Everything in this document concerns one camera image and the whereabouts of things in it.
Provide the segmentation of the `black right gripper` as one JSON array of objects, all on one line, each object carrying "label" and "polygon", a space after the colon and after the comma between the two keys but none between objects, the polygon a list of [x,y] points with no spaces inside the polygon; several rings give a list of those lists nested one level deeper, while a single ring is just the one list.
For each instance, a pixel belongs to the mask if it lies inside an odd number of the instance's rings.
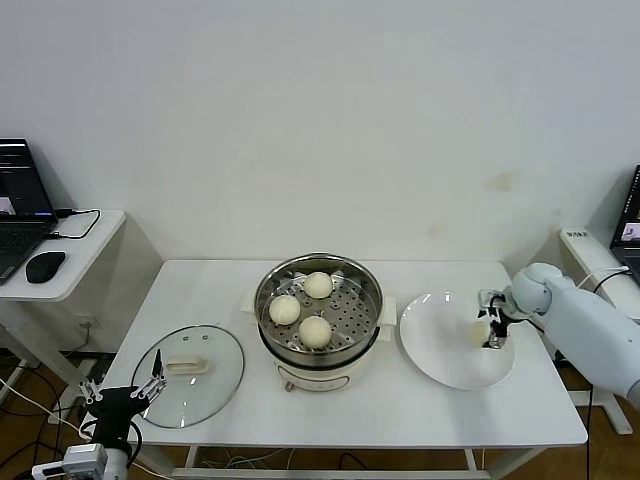
[{"label": "black right gripper", "polygon": [[489,314],[490,332],[487,347],[502,349],[508,339],[508,326],[518,321],[515,303],[510,292],[491,292],[487,309],[480,309],[477,318],[483,319]]}]

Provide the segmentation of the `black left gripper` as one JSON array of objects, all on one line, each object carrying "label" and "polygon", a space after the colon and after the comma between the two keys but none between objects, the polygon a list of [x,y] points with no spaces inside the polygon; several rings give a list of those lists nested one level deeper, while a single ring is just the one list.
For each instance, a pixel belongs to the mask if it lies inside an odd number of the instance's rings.
[{"label": "black left gripper", "polygon": [[79,389],[95,418],[93,437],[103,446],[127,446],[131,420],[146,410],[166,386],[161,350],[157,349],[151,378],[140,387],[100,390],[94,380],[85,379]]}]

